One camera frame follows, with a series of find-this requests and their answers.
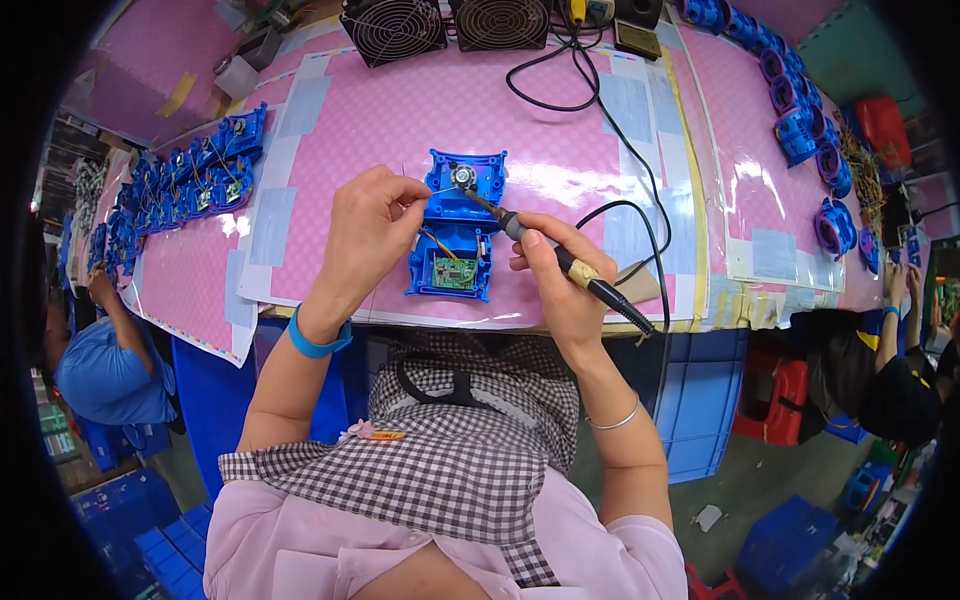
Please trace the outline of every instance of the yellow plug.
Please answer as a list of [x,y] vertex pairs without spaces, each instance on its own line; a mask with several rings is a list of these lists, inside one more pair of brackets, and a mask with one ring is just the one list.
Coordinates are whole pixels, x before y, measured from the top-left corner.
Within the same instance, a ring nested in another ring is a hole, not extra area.
[[575,24],[587,20],[587,0],[570,0],[570,20]]

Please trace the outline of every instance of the soldering iron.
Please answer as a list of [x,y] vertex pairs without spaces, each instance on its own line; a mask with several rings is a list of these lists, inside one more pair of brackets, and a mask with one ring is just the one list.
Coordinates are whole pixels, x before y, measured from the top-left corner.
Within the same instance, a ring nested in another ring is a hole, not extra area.
[[[487,212],[493,215],[493,218],[500,224],[500,227],[507,234],[507,237],[515,242],[520,241],[523,232],[526,231],[527,228],[520,222],[516,211],[494,206],[468,187],[461,186],[461,189],[468,198],[483,206]],[[600,277],[596,269],[579,258],[576,258],[550,236],[544,235],[543,237],[546,238],[546,241],[553,247],[553,251],[557,254],[557,262],[560,264],[560,270],[563,271],[571,281],[626,317],[630,323],[636,325],[644,337],[650,337],[654,334],[656,330],[653,324],[627,300],[626,296],[618,292],[611,283],[608,283],[604,278]]]

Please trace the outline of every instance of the workbench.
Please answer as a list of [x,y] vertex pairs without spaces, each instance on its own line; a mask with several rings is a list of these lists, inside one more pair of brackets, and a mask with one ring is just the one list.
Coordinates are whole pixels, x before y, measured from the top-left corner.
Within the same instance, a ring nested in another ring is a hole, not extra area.
[[[601,94],[620,127],[650,162],[673,242],[663,255],[671,331],[772,327],[821,306],[868,310],[882,302],[880,278],[856,252],[839,262],[816,242],[812,218],[827,186],[812,160],[787,170],[773,136],[776,114],[756,58],[721,36],[662,21],[663,58],[590,50]],[[257,89],[229,113],[268,104],[266,154],[254,197],[232,214],[149,237],[122,298],[138,314],[240,366],[258,310],[292,306],[323,264],[333,191],[374,164],[422,179],[429,150],[508,151],[503,203],[575,223],[625,198],[639,204],[659,240],[662,216],[639,163],[598,107],[575,113],[533,107],[505,85],[506,72],[543,51],[442,51],[369,69],[336,17],[288,36]],[[589,96],[569,57],[521,72],[516,84],[552,104]],[[825,113],[833,105],[827,98]],[[156,148],[166,156],[216,123]],[[105,194],[103,202],[110,203]],[[844,199],[861,227],[857,199]],[[639,216],[618,207],[584,227],[620,269],[651,253]],[[508,266],[511,242],[493,243],[490,302],[405,296],[401,261],[363,302],[355,324],[480,329],[541,321],[529,272]],[[929,243],[921,235],[924,264]],[[639,308],[662,321],[660,298]],[[610,333],[630,326],[607,318]]]

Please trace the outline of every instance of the fan grille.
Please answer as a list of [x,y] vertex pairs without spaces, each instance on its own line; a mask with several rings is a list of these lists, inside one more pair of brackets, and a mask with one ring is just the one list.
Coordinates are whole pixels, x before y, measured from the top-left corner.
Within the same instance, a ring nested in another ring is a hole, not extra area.
[[457,11],[457,38],[471,50],[542,48],[549,15],[541,0],[467,0]]
[[418,0],[379,2],[351,19],[353,43],[374,63],[409,59],[435,47],[443,24],[434,7]]

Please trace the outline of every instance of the cooling fan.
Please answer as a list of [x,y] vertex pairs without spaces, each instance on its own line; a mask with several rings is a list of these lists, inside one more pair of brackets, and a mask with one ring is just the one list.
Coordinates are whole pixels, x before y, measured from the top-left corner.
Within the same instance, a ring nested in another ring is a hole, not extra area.
[[462,52],[546,46],[553,0],[449,0]]
[[344,0],[340,21],[370,68],[446,47],[437,0]]

